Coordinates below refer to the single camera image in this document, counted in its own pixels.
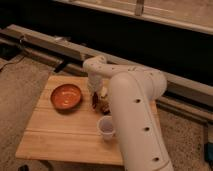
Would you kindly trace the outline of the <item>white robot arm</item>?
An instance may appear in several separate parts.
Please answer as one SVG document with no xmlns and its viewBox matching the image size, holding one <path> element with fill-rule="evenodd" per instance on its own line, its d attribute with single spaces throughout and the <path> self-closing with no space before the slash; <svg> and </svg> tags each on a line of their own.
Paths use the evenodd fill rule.
<svg viewBox="0 0 213 171">
<path fill-rule="evenodd" d="M 126 171 L 174 171 L 150 102 L 167 88 L 164 74 L 154 68 L 109 64 L 96 56 L 83 63 L 88 88 L 98 94 L 108 82 L 108 103 Z"/>
</svg>

